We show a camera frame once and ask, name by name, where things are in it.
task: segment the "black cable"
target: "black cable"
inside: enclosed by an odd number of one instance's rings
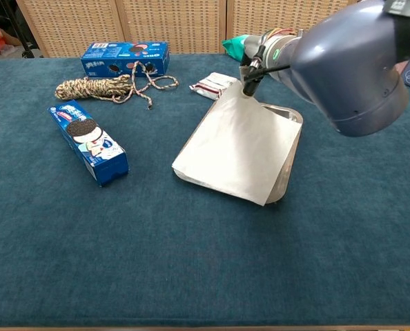
[[[276,67],[271,67],[271,68],[260,68],[260,69],[256,69],[252,72],[250,72],[249,74],[247,74],[244,77],[244,81],[245,82],[249,82],[249,81],[253,81],[255,79],[259,79],[260,77],[263,77],[264,75],[270,73],[270,72],[276,72],[276,71],[280,71],[280,70],[285,70],[285,69],[289,69],[291,66],[289,64],[285,64],[283,66],[276,66]]]

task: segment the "table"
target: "table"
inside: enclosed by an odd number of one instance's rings
[[[170,168],[212,104],[188,85],[237,70],[173,55],[180,86],[149,90],[152,110],[80,101],[128,154],[99,188],[47,112],[80,61],[0,61],[0,327],[410,325],[410,104],[348,138],[265,78],[257,99],[304,125],[285,197],[262,208]]]

